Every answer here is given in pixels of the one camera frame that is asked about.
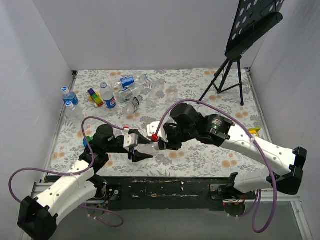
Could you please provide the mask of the Pocari Sweat cap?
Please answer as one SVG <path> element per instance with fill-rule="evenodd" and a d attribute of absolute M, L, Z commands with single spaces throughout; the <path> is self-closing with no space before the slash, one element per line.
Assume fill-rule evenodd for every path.
<path fill-rule="evenodd" d="M 64 94 L 67 94 L 69 92 L 69 89 L 68 87 L 64 86 L 61 88 L 61 91 L 64 93 Z"/>

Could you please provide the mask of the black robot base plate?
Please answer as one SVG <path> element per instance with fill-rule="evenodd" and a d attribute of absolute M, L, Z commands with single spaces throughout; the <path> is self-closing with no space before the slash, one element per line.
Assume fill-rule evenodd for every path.
<path fill-rule="evenodd" d="M 92 202 L 110 211 L 210 210 L 224 211 L 229 200 L 219 199 L 226 177 L 104 177 L 105 188 Z"/>

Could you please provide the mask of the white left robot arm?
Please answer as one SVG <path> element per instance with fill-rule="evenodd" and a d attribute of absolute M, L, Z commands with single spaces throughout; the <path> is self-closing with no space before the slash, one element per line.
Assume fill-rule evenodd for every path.
<path fill-rule="evenodd" d="M 110 125 L 100 125 L 69 170 L 70 175 L 60 177 L 34 198 L 22 200 L 17 225 L 33 240 L 48 240 L 61 220 L 78 206 L 106 197 L 107 182 L 97 173 L 109 161 L 110 153 L 127 154 L 136 163 L 150 155 L 134 148 L 149 143 L 137 129 L 126 129 L 124 135 L 115 136 Z"/>

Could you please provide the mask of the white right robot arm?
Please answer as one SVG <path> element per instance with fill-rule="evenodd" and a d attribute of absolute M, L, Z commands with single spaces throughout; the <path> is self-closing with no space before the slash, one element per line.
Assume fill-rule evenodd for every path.
<path fill-rule="evenodd" d="M 213 193 L 221 199 L 237 199 L 255 190 L 274 189 L 286 195 L 296 195 L 303 179 L 307 150 L 289 149 L 254 137 L 245 127 L 226 114 L 203 116 L 193 106 L 179 102 L 168 111 L 174 123 L 155 122 L 149 136 L 160 150 L 179 150 L 182 144 L 197 140 L 240 153 L 265 165 L 264 169 L 240 174 L 232 173 L 225 185 Z"/>

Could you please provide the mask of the Pocari Sweat plastic bottle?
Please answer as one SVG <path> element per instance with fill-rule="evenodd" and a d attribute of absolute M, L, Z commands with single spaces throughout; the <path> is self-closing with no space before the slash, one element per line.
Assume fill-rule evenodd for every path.
<path fill-rule="evenodd" d="M 62 93 L 62 100 L 64 103 L 70 101 L 72 102 L 75 106 L 79 104 L 79 100 L 77 95 L 73 91 L 65 91 Z"/>

